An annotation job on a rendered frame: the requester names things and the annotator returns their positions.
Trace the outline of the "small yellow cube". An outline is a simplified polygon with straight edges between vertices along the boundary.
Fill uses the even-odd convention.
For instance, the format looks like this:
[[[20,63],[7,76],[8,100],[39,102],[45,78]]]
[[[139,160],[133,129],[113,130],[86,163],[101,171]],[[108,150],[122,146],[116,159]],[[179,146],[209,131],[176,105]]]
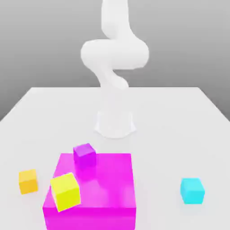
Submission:
[[[73,173],[52,178],[50,185],[58,212],[81,204],[80,187]]]

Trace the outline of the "small cyan cube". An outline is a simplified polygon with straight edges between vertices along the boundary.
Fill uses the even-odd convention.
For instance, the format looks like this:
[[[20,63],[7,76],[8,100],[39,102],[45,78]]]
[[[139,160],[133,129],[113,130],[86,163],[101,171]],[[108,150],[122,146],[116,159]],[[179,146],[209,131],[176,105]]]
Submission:
[[[199,178],[182,178],[180,193],[184,204],[202,204],[205,189]]]

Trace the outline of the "large magenta box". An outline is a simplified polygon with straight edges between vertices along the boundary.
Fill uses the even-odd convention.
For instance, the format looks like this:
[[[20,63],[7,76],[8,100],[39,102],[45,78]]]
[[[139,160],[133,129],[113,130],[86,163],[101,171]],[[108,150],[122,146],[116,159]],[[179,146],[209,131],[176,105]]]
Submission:
[[[47,192],[43,213],[47,230],[135,230],[136,200],[130,153],[99,153],[96,165],[77,168],[73,154],[62,153],[54,177],[73,173],[81,204],[58,212]]]

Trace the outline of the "small purple cube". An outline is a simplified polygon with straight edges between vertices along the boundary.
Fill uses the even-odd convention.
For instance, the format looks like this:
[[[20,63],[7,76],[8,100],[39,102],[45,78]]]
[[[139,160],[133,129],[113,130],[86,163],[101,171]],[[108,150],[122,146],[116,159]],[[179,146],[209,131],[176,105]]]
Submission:
[[[82,144],[73,148],[74,162],[80,169],[94,166],[96,164],[96,151],[89,144]]]

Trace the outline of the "small orange cube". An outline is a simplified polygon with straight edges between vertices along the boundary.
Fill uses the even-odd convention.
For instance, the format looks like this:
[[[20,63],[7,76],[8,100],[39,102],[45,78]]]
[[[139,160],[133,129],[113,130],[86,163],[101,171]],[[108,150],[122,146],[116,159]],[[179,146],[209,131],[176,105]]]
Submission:
[[[35,169],[19,172],[19,188],[22,195],[38,191]]]

